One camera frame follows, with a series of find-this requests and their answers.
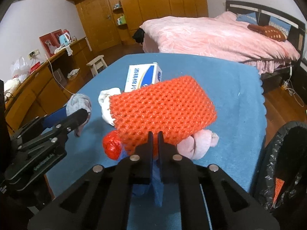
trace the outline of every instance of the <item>metal screw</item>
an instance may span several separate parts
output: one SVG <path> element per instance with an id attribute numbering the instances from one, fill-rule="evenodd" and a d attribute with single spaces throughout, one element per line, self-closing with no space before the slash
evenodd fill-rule
<path id="1" fill-rule="evenodd" d="M 101 165 L 99 165 L 99 164 L 97 164 L 97 165 L 95 165 L 94 167 L 93 167 L 93 171 L 95 172 L 95 173 L 99 173 L 99 172 L 101 172 L 103 170 L 103 167 L 101 166 Z"/>
<path id="2" fill-rule="evenodd" d="M 219 167 L 216 164 L 209 165 L 209 169 L 213 172 L 216 172 L 219 170 Z"/>
<path id="3" fill-rule="evenodd" d="M 179 154 L 173 155 L 173 160 L 181 161 L 182 160 L 182 155 L 179 155 Z"/>
<path id="4" fill-rule="evenodd" d="M 132 155 L 130 156 L 130 160 L 133 161 L 133 162 L 136 162 L 140 159 L 140 156 L 139 155 Z"/>

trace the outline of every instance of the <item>wall outlet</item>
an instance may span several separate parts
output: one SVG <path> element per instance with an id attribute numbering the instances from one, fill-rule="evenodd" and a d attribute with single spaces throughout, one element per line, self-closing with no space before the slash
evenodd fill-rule
<path id="1" fill-rule="evenodd" d="M 39 54 L 40 54 L 39 49 L 36 49 L 36 50 L 32 51 L 31 53 L 29 53 L 28 57 L 31 60 L 31 59 L 34 58 L 34 56 L 38 56 Z"/>

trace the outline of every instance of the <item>white charger cable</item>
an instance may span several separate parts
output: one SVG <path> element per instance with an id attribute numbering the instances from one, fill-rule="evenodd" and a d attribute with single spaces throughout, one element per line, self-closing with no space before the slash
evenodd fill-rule
<path id="1" fill-rule="evenodd" d="M 287 80 L 285 81 L 285 85 L 286 85 L 285 91 L 288 91 L 289 94 L 290 94 L 290 96 L 294 96 L 296 102 L 297 102 L 301 107 L 304 107 L 304 106 L 305 106 L 304 101 L 303 101 L 302 98 L 296 93 L 296 91 L 295 91 L 294 88 L 293 88 L 292 82 L 291 82 L 291 80 L 290 80 L 291 77 L 292 77 L 292 65 L 290 64 L 290 77 L 289 77 L 289 79 L 287 79 Z M 301 103 L 297 100 L 295 94 L 299 97 Z"/>
<path id="2" fill-rule="evenodd" d="M 52 68 L 52 64 L 51 64 L 50 60 L 48 59 L 47 56 L 45 56 L 45 58 L 46 58 L 47 61 L 49 61 L 49 64 L 50 64 L 50 67 L 51 67 L 52 75 L 53 75 L 54 79 L 56 80 L 56 82 L 58 82 L 58 80 L 57 80 L 56 77 L 54 76 L 53 68 Z M 61 84 L 60 82 L 58 82 L 58 84 L 59 84 L 65 91 L 67 91 L 67 92 L 69 92 L 70 94 L 74 95 L 74 93 L 68 91 L 64 86 L 62 86 L 62 84 Z"/>

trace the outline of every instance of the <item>blue pillow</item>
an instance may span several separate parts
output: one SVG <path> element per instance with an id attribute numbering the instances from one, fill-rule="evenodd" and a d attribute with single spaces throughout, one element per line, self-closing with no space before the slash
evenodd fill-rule
<path id="1" fill-rule="evenodd" d="M 257 19 L 256 19 L 256 12 L 250 13 L 247 15 L 237 15 L 237 20 L 238 22 L 248 22 L 249 24 L 254 24 L 258 25 Z"/>
<path id="2" fill-rule="evenodd" d="M 290 29 L 291 29 L 290 24 L 284 21 L 281 21 L 280 19 L 277 19 L 276 17 L 271 16 L 269 25 L 280 30 L 285 35 L 285 37 L 288 38 Z"/>

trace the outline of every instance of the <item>wooden desk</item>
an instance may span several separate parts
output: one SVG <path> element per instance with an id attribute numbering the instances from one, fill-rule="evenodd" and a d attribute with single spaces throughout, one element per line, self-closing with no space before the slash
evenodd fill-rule
<path id="1" fill-rule="evenodd" d="M 53 77 L 53 71 L 60 69 L 67 80 L 67 74 L 79 68 L 74 79 L 67 82 L 66 89 L 76 93 L 91 78 L 90 68 L 86 66 L 94 56 L 85 38 L 71 44 L 72 56 L 62 50 L 43 63 L 18 87 L 6 103 L 5 117 L 10 134 L 33 118 L 51 114 L 60 109 L 71 97 Z"/>

